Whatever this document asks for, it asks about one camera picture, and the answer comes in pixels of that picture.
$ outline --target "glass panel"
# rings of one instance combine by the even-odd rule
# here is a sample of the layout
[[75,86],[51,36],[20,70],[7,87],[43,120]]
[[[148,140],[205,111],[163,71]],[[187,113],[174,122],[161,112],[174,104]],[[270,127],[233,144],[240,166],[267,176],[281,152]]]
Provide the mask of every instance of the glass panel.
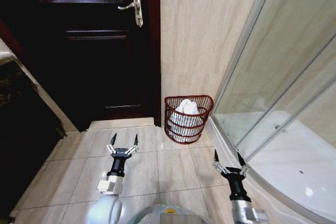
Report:
[[249,157],[279,127],[308,103],[335,74],[336,39],[319,54],[300,78],[288,89],[263,119],[237,146],[244,157]]
[[237,145],[333,36],[336,0],[266,0],[215,116]]
[[249,161],[280,192],[333,221],[336,221],[335,102],[336,84],[333,84]]

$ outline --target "door frame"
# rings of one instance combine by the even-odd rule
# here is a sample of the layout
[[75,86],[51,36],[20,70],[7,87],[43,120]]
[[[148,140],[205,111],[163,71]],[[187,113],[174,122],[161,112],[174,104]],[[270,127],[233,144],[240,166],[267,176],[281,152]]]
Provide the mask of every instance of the door frame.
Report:
[[160,0],[148,0],[150,54],[153,62],[154,124],[161,127],[161,20]]
[[[148,0],[149,16],[149,43],[150,58],[153,62],[153,116],[156,126],[161,122],[161,22],[160,22],[160,0]],[[29,56],[25,54],[24,48],[12,35],[11,31],[0,20],[0,38],[11,49],[16,57],[26,66],[34,77],[44,85],[43,78],[39,75],[38,69],[34,66]]]

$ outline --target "beige floor tile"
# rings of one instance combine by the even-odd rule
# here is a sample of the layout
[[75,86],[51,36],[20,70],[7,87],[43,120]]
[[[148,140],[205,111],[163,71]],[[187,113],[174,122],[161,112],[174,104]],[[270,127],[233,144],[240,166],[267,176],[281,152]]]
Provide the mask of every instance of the beige floor tile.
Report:
[[163,127],[155,127],[156,130],[156,141],[157,141],[157,150],[158,151],[168,151],[168,150],[177,150],[177,149],[188,149],[187,144],[177,144],[169,137],[167,137],[164,132]]
[[121,197],[159,192],[156,152],[136,153],[125,164]]
[[210,219],[215,223],[234,223],[231,212],[229,186],[202,188]]
[[22,208],[69,203],[85,160],[80,158],[50,161]]
[[52,160],[88,157],[96,134],[95,131],[69,134]]
[[19,210],[12,210],[10,213],[9,213],[9,216],[10,217],[15,217],[17,215],[17,213],[19,212]]
[[113,163],[111,156],[89,157],[79,177],[71,203],[97,200],[102,194],[97,190],[99,180],[106,179]]
[[126,148],[131,148],[133,146],[136,134],[138,134],[138,141],[139,141],[138,153],[156,151],[155,126],[128,128],[127,140],[125,144]]
[[162,214],[160,216],[160,224],[206,224],[198,215],[172,215]]
[[201,187],[228,185],[227,179],[223,178],[213,166],[215,152],[213,147],[191,148],[190,151]]
[[97,131],[91,131],[91,132],[97,133],[96,140],[89,154],[91,157],[110,155],[109,151],[106,148],[106,145],[110,143],[111,138],[115,134],[117,134],[117,139],[114,144],[114,147],[115,148],[125,147],[127,129],[97,130]]
[[126,197],[120,198],[120,201],[122,202],[122,210],[118,224],[125,224],[142,209],[159,204],[160,195],[148,194]]
[[189,149],[158,152],[160,192],[198,188]]
[[15,224],[60,224],[67,205],[20,210]]
[[189,148],[197,148],[197,147],[208,147],[214,146],[211,142],[210,138],[206,134],[206,131],[203,130],[201,137],[195,142],[189,145]]
[[95,201],[69,204],[61,224],[86,224],[86,216]]
[[209,217],[200,188],[160,193],[160,201],[161,204],[177,205],[197,215]]
[[25,202],[29,199],[29,195],[32,193],[34,186],[36,185],[36,183],[40,179],[42,173],[45,171],[45,169],[47,168],[48,164],[49,164],[49,162],[45,162],[43,164],[43,166],[41,167],[41,169],[38,171],[38,173],[36,174],[36,176],[34,177],[34,179],[29,184],[29,186],[26,189],[26,191],[21,196],[20,200],[18,201],[18,203],[16,204],[16,206],[14,207],[14,209],[21,209],[21,207],[23,206],[23,204],[25,204]]
[[55,156],[55,154],[57,153],[58,149],[61,147],[62,143],[63,143],[64,139],[60,139],[58,141],[58,143],[56,144],[56,146],[54,147],[54,149],[52,150],[51,154],[49,155],[49,157],[47,158],[47,161],[53,160],[53,157]]
[[89,130],[101,130],[126,127],[153,126],[154,118],[129,118],[118,120],[92,121]]

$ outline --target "door threshold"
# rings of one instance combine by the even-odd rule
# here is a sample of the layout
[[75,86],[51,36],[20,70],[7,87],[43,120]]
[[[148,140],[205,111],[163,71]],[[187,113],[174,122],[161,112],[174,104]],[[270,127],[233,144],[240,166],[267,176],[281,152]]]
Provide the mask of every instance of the door threshold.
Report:
[[128,128],[154,126],[154,118],[129,118],[116,120],[92,121],[88,130],[103,130],[112,128]]

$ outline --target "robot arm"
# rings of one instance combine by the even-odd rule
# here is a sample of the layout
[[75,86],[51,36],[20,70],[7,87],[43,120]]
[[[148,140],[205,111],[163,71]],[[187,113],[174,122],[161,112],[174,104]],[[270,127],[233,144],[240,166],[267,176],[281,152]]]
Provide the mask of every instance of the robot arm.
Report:
[[215,163],[216,170],[228,180],[231,195],[230,200],[232,203],[232,215],[236,224],[251,224],[251,223],[267,223],[268,217],[262,210],[257,210],[252,207],[251,199],[247,196],[247,192],[243,186],[243,179],[248,169],[245,161],[238,153],[241,168],[224,167],[219,163],[218,155],[215,150]]
[[107,145],[107,149],[113,157],[111,170],[107,173],[106,180],[100,180],[97,185],[97,190],[105,196],[96,201],[90,208],[87,215],[87,224],[116,224],[119,221],[122,208],[119,195],[122,192],[122,181],[125,176],[125,162],[138,151],[139,147],[138,135],[135,136],[134,146],[130,149],[114,148],[116,138],[117,134]]

